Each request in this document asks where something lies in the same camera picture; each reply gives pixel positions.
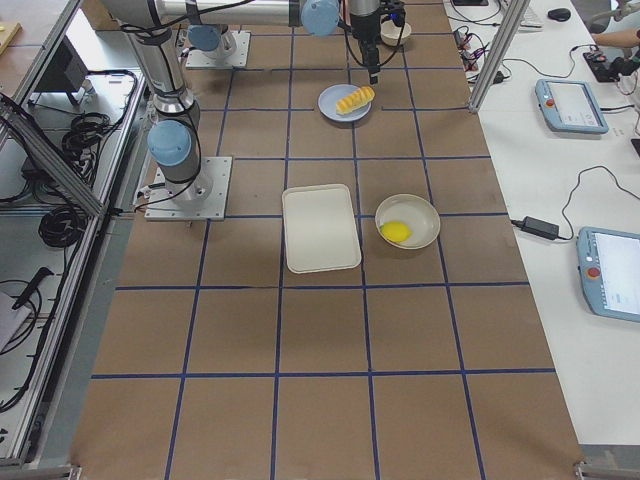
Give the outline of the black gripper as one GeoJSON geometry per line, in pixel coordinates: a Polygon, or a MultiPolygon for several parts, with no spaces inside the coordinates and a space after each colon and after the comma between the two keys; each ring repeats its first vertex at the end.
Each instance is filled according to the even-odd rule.
{"type": "Polygon", "coordinates": [[[368,15],[350,14],[351,33],[360,49],[362,64],[367,68],[369,83],[379,81],[380,58],[377,39],[380,36],[380,17],[378,13],[368,15]]]}

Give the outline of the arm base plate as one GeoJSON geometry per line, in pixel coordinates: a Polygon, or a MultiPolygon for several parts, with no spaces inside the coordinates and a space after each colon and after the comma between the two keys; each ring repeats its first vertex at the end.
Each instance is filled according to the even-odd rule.
{"type": "Polygon", "coordinates": [[[191,50],[186,60],[190,70],[229,70],[246,67],[251,32],[227,30],[220,34],[216,30],[190,29],[187,38],[191,50]]]}
{"type": "Polygon", "coordinates": [[[182,186],[167,182],[157,167],[154,181],[163,186],[151,190],[150,206],[145,207],[144,218],[147,221],[223,221],[231,171],[231,157],[203,157],[199,175],[182,191],[182,186]]]}

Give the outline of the person's forearm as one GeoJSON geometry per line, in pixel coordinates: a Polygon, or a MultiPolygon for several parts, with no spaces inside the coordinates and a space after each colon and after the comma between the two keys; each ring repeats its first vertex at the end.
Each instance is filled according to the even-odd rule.
{"type": "Polygon", "coordinates": [[[591,37],[595,44],[606,47],[634,48],[640,44],[639,29],[593,33],[591,37]]]}

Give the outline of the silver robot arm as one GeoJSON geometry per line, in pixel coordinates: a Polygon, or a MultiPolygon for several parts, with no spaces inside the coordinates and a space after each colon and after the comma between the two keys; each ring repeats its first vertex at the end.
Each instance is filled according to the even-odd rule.
{"type": "Polygon", "coordinates": [[[328,80],[381,69],[376,1],[109,1],[160,119],[200,123],[208,153],[232,156],[234,215],[272,215],[284,187],[345,181],[361,196],[355,126],[311,113],[328,80]]]}
{"type": "Polygon", "coordinates": [[[229,57],[237,49],[233,33],[224,24],[190,25],[187,37],[193,47],[213,59],[229,57]]]}

